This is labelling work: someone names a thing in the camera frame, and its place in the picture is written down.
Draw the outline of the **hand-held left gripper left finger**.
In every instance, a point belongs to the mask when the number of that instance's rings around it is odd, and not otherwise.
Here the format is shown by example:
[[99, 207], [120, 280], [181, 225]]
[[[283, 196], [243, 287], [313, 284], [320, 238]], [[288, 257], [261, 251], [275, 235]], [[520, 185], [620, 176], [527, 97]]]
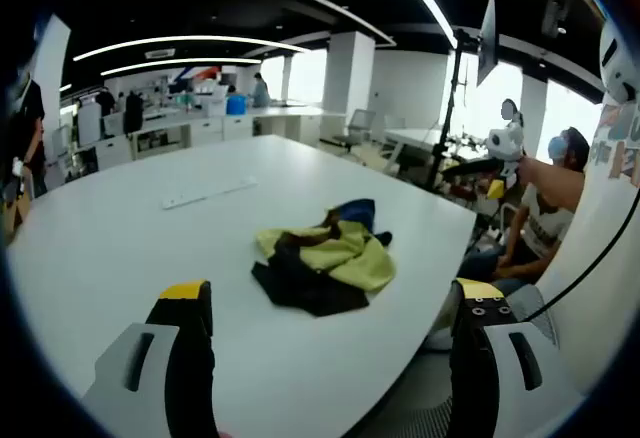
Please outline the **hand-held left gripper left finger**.
[[166, 289], [95, 363], [84, 408], [113, 437], [218, 437], [211, 287]]

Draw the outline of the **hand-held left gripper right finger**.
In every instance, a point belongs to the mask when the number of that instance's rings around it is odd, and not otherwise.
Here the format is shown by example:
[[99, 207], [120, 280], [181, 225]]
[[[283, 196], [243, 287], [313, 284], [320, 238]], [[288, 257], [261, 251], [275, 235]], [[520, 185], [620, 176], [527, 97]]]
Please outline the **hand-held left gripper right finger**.
[[504, 295], [463, 278], [450, 355], [451, 437], [547, 437], [583, 402], [537, 287]]

